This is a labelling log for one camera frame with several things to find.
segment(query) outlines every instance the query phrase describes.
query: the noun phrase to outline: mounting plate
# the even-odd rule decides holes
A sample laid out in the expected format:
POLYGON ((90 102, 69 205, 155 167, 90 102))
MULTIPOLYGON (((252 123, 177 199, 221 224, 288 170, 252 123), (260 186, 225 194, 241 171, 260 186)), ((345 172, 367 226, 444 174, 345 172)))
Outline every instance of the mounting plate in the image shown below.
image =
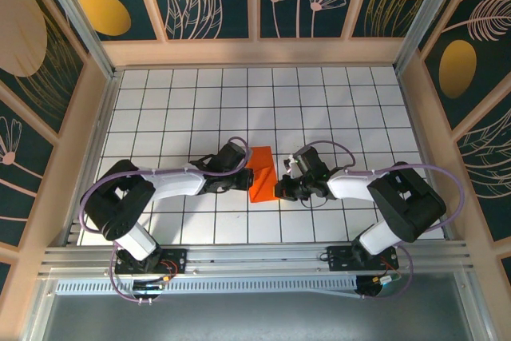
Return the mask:
POLYGON ((380 260, 380 256, 384 257, 385 261, 393 268, 399 268, 398 257, 393 247, 386 249, 378 256, 366 261, 364 265, 361 265, 353 258, 350 245, 328 247, 327 256, 330 272, 385 271, 386 265, 380 260))
MULTIPOLYGON (((128 253, 128 251, 121 249, 117 252, 118 254, 125 254, 127 257, 118 257, 117 263, 115 264, 115 274, 116 275, 167 275, 168 269, 163 264, 158 264, 156 267, 149 271, 144 271, 140 269, 135 264, 131 264, 130 262, 126 262, 124 260, 130 260, 132 257, 128 253)), ((161 251, 161 260, 170 260, 176 263, 179 267, 177 274, 184 274, 184 270, 186 268, 186 249, 163 249, 161 251)))

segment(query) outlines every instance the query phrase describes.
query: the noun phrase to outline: yellow circle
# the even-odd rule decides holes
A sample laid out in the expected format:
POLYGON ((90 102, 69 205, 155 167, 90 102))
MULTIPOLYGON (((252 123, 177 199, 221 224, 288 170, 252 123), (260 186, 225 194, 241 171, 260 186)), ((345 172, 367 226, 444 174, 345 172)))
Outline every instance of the yellow circle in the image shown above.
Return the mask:
POLYGON ((477 55, 470 43, 455 40, 450 43, 440 60, 440 89, 449 98, 460 97, 476 73, 477 55))
POLYGON ((131 27, 129 12, 119 0, 78 0, 97 32, 118 36, 131 27))
POLYGON ((0 0, 0 68, 14 76, 33 75, 45 60, 47 43, 36 0, 0 0))

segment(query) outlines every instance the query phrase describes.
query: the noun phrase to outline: orange block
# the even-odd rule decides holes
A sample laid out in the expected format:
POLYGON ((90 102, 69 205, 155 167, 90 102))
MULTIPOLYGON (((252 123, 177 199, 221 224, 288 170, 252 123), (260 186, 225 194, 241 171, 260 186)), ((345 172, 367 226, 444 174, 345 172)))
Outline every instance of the orange block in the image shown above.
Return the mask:
POLYGON ((273 164, 271 147, 252 147, 252 156, 247 168, 254 171, 254 184, 248 190, 252 203, 278 200, 274 188, 277 184, 277 173, 273 164))

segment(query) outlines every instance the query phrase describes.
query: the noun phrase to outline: grid mat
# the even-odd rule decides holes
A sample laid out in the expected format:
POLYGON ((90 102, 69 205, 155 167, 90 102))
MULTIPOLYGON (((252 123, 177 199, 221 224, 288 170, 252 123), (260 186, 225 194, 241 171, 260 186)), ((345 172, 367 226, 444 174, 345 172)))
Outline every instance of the grid mat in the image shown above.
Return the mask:
MULTIPOLYGON (((315 140, 345 145, 354 169, 422 162, 392 67, 152 69, 125 71, 97 176, 126 158, 180 167, 233 136, 271 146, 278 175, 289 153, 315 140)), ((329 168, 349 162, 333 145, 316 149, 329 168)), ((241 191, 176 196, 148 205, 139 222, 160 244, 260 244, 349 241, 382 220, 371 202, 314 208, 322 203, 252 204, 241 191)), ((421 236, 443 238, 441 229, 421 236)), ((77 243, 109 244, 84 232, 77 243)))

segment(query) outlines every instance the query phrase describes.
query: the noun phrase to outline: gray floor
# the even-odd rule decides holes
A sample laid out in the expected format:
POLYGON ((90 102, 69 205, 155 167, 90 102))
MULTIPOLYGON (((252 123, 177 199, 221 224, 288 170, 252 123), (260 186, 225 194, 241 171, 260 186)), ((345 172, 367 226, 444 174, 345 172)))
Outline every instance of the gray floor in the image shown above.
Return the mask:
POLYGON ((467 340, 454 278, 418 275, 399 299, 314 293, 175 295, 139 307, 114 295, 58 296, 44 340, 467 340))

